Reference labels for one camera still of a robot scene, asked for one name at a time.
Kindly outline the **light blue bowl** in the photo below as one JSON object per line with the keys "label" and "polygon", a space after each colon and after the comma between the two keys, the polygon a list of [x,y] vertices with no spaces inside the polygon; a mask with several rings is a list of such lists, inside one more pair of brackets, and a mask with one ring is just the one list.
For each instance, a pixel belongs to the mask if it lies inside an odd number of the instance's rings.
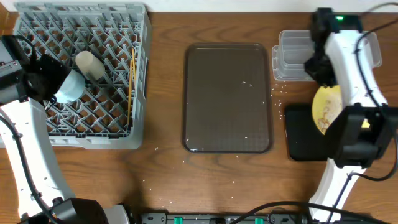
{"label": "light blue bowl", "polygon": [[55,94],[58,103],[71,103],[83,94],[85,78],[75,70],[71,70],[65,81]]}

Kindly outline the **dark brown serving tray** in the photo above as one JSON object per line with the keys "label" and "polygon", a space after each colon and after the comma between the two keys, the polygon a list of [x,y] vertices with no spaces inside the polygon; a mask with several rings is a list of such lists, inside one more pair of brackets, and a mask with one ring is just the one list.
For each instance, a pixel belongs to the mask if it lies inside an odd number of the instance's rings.
{"label": "dark brown serving tray", "polygon": [[182,145],[262,154],[274,143],[268,54],[257,43],[196,43],[184,61]]}

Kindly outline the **cream plastic cup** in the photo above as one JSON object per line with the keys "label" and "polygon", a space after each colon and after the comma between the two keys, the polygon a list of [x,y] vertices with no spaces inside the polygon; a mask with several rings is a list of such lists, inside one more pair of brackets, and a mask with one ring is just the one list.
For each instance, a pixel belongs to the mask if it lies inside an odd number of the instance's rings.
{"label": "cream plastic cup", "polygon": [[75,63],[82,74],[99,80],[106,72],[104,64],[91,52],[82,51],[75,57]]}

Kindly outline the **yellow plate with crumbs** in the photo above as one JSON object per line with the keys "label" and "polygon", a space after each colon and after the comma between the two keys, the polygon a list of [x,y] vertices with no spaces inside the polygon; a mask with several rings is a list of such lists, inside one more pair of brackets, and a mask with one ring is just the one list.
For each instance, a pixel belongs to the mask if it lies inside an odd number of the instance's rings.
{"label": "yellow plate with crumbs", "polygon": [[325,134],[329,126],[341,113],[342,99],[340,86],[321,86],[312,102],[312,118],[318,130]]}

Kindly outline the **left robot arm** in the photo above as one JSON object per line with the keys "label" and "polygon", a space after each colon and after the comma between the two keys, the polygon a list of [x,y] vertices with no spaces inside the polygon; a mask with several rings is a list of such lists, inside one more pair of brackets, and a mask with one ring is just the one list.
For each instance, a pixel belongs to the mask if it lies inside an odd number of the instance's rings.
{"label": "left robot arm", "polygon": [[59,168],[47,133],[44,100],[75,98],[85,79],[49,55],[1,52],[1,137],[19,190],[22,223],[132,223],[123,205],[103,208],[76,198]]}

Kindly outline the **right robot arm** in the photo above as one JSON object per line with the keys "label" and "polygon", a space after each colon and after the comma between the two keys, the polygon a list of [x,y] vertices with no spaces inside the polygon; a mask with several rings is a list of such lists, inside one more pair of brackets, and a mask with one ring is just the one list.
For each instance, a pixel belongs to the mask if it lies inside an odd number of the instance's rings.
{"label": "right robot arm", "polygon": [[383,177],[365,175],[389,143],[397,141],[397,108],[382,95],[365,53],[363,40],[369,34],[358,14],[340,16],[326,7],[312,13],[314,53],[304,68],[319,85],[338,85],[343,106],[326,129],[326,169],[310,199],[311,217],[321,223],[340,219],[340,209],[359,177],[381,182],[397,171],[393,166]]}

